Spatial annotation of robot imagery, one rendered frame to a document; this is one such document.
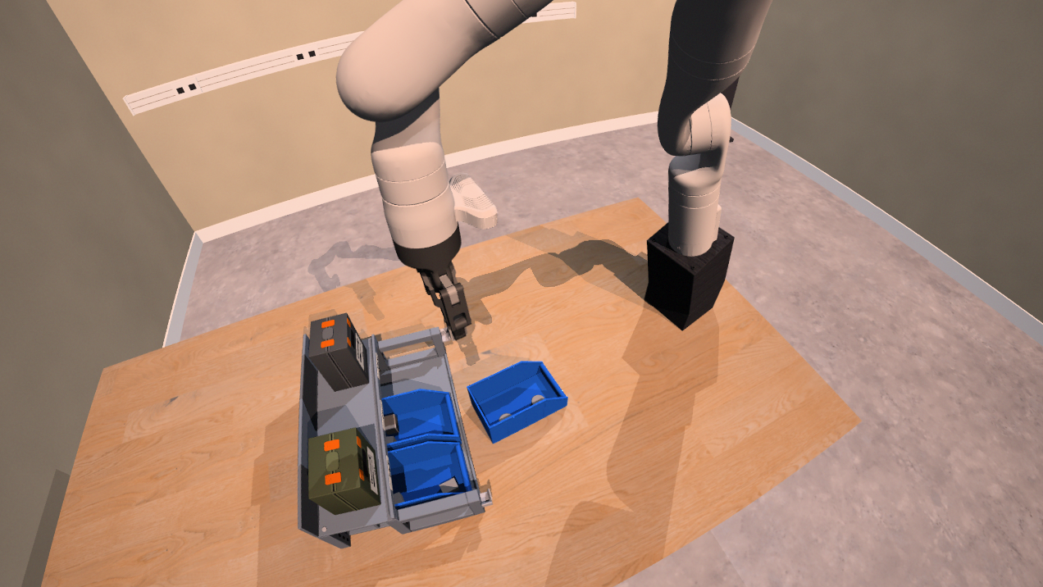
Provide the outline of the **blue bin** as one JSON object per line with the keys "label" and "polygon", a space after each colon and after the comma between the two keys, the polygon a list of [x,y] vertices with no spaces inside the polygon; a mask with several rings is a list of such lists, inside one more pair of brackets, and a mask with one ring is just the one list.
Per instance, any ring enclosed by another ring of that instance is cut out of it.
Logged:
{"label": "blue bin", "polygon": [[[388,456],[394,494],[399,492],[405,499],[395,505],[395,509],[472,490],[469,487],[471,482],[467,473],[467,462],[456,443],[428,441],[409,448],[389,450]],[[455,494],[442,494],[440,485],[453,476],[459,490]]]}
{"label": "blue bin", "polygon": [[460,443],[455,410],[445,392],[417,389],[382,398],[382,406],[384,416],[394,414],[399,425],[398,433],[388,435],[385,432],[386,436],[398,440],[387,443],[388,450],[409,448],[426,441]]}
{"label": "blue bin", "polygon": [[[492,444],[565,407],[564,392],[542,362],[520,361],[476,381],[467,391]],[[544,399],[531,406],[536,395]],[[505,413],[512,416],[499,421]]]}

